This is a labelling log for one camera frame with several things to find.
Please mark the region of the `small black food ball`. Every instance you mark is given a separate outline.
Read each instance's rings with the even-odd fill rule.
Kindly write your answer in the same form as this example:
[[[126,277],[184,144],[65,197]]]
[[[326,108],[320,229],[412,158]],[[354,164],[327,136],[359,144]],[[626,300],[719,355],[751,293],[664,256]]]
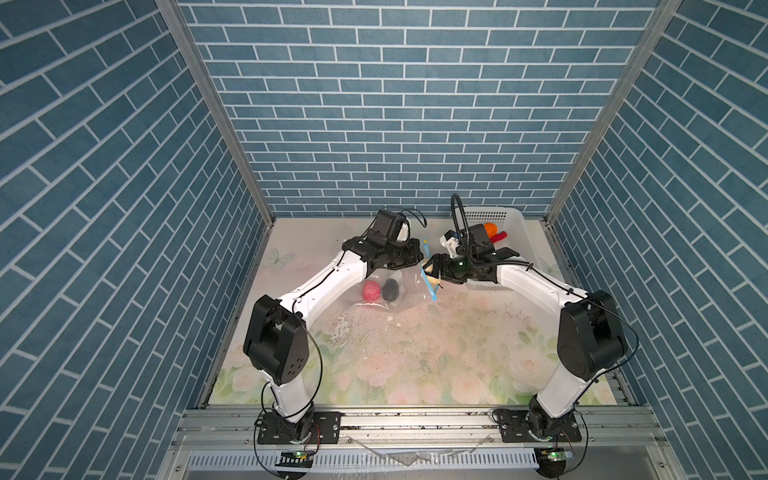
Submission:
[[[387,279],[382,286],[382,299],[386,302],[393,303],[401,297],[401,283],[394,279]]]

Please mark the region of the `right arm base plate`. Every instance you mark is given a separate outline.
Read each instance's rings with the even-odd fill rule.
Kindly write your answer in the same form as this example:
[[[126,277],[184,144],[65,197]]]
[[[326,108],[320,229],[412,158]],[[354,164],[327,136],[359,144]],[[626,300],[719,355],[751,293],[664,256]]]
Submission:
[[[550,418],[543,411],[496,408],[490,413],[498,426],[504,443],[547,443],[556,440],[582,440],[582,433],[573,412],[560,418]]]

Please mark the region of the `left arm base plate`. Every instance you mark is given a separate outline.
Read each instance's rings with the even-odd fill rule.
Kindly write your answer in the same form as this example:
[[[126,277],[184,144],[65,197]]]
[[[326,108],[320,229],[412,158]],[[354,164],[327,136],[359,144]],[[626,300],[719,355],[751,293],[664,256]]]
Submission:
[[[269,411],[257,421],[259,445],[337,444],[342,415],[339,411],[308,411],[296,423]]]

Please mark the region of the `clear zip top bag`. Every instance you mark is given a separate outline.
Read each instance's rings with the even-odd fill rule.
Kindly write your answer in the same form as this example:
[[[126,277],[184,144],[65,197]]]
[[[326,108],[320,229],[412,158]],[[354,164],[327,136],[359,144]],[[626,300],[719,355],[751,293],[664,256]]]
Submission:
[[[412,238],[393,250],[395,269],[380,264],[365,279],[345,289],[319,316],[333,337],[351,329],[388,331],[417,325],[437,301],[439,282],[426,275],[426,243]]]

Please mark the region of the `pink round food ball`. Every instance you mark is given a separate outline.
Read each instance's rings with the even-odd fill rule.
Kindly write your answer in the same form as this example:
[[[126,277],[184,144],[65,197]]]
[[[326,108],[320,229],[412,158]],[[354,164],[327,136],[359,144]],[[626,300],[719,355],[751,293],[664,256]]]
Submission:
[[[365,302],[376,302],[382,297],[382,286],[375,280],[366,280],[363,283],[361,295]]]

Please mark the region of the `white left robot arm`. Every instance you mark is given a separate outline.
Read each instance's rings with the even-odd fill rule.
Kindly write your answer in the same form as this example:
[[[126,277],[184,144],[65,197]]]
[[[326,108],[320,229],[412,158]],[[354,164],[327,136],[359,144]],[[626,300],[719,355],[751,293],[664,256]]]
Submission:
[[[266,379],[277,415],[296,424],[314,407],[302,380],[310,351],[309,329],[350,288],[379,269],[397,271],[424,259],[416,238],[385,241],[357,236],[310,280],[277,298],[263,295],[251,310],[243,353]]]

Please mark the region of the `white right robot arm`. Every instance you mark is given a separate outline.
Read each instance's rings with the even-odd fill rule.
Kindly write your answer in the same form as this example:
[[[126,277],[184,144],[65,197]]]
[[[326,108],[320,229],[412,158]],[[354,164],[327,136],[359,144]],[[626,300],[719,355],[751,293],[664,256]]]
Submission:
[[[558,364],[530,402],[531,420],[555,421],[571,414],[588,388],[628,354],[622,319],[610,294],[562,283],[514,250],[495,248],[481,225],[450,230],[441,245],[447,251],[426,262],[428,276],[454,284],[472,280],[500,285],[555,317]]]

